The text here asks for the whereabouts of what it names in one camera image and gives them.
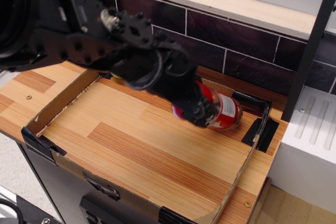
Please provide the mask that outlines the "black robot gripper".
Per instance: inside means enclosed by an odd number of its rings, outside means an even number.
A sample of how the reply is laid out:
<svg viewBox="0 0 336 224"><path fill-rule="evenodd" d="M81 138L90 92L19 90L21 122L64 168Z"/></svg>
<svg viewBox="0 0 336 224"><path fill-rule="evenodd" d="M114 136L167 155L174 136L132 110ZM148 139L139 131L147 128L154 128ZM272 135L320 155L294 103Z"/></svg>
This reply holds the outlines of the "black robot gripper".
<svg viewBox="0 0 336 224"><path fill-rule="evenodd" d="M110 53L110 61L110 72L130 88L146 90L171 103L183 97L196 79L197 64L180 47L124 46ZM189 101L184 109L183 116L199 127L208 127L218 116L218 108L207 98Z"/></svg>

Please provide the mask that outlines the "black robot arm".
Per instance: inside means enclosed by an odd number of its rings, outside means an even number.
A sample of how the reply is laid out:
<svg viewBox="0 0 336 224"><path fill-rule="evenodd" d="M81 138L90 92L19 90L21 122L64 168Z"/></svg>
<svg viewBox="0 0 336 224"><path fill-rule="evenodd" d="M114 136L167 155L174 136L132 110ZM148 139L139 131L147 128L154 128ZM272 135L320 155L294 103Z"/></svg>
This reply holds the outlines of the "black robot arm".
<svg viewBox="0 0 336 224"><path fill-rule="evenodd" d="M196 61L142 13L98 0L1 0L1 69L22 72L64 61L118 76L136 90L171 102L191 123L207 127L220 109L196 77Z"/></svg>

